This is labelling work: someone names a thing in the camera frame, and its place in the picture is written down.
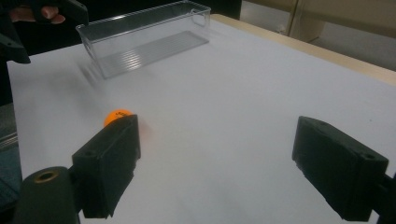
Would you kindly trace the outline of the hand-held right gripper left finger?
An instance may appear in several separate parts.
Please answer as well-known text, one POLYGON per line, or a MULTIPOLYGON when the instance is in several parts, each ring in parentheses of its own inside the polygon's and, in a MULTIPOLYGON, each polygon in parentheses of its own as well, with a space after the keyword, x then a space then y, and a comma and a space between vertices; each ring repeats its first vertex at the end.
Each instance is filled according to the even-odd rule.
POLYGON ((140 158, 137 115, 111 121, 72 156, 84 217, 113 216, 140 158))

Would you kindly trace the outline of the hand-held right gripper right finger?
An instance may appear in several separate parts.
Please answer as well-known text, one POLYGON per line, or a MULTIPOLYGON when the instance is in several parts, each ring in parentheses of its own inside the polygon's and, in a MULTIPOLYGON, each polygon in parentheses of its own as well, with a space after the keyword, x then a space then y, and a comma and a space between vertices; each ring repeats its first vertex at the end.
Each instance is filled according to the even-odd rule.
POLYGON ((331 124, 300 116, 292 159, 346 221, 389 221, 389 160, 331 124))

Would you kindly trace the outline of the orange ping pong ball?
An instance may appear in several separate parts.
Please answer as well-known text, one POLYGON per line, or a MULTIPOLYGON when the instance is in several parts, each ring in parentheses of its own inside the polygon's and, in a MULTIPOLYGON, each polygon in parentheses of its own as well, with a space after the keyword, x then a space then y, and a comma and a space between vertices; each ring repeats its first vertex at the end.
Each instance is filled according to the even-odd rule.
POLYGON ((112 121, 116 120, 116 119, 120 119, 126 116, 132 116, 132 112, 126 109, 116 109, 113 110, 112 112, 110 112, 105 120, 104 120, 104 126, 107 126, 108 124, 110 124, 112 121))

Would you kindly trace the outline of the clear plastic ruler strip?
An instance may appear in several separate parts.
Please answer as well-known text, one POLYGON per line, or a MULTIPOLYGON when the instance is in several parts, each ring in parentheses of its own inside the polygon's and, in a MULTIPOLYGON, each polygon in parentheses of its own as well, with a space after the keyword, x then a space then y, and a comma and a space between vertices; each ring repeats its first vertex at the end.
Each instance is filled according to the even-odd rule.
POLYGON ((115 77, 209 42, 211 8, 181 0, 76 27, 92 63, 115 77))

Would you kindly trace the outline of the wooden table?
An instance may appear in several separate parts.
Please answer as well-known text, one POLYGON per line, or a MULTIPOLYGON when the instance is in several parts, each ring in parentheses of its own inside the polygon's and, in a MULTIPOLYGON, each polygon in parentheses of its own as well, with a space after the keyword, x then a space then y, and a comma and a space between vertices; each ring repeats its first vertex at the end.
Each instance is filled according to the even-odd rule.
POLYGON ((389 69, 367 63, 361 60, 357 60, 346 55, 320 48, 300 40, 293 39, 288 36, 280 35, 275 32, 263 29, 261 27, 235 20, 224 15, 213 14, 211 19, 229 26, 241 30, 252 35, 256 35, 260 38, 275 41, 283 46, 287 46, 292 49, 299 50, 301 52, 312 55, 316 58, 320 58, 327 62, 335 63, 345 68, 364 74, 368 77, 385 82, 389 85, 396 87, 396 72, 389 69))

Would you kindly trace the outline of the white paper sheet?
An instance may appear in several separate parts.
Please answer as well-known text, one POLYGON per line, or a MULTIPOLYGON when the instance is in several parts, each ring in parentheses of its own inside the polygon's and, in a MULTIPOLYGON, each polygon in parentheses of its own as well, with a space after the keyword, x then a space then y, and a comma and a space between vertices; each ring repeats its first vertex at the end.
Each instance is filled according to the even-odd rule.
POLYGON ((138 116, 134 179, 113 217, 84 224, 346 224, 292 160, 301 116, 396 174, 396 87, 222 22, 201 47, 110 79, 80 45, 8 71, 25 175, 69 165, 111 111, 138 116))

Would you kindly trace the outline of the metal floor rail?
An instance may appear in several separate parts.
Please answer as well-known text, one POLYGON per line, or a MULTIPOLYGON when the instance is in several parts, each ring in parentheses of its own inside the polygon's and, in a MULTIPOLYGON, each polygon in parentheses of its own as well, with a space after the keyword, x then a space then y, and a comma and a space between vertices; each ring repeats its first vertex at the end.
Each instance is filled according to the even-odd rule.
POLYGON ((0 151, 6 151, 18 146, 18 135, 11 133, 0 137, 0 151))

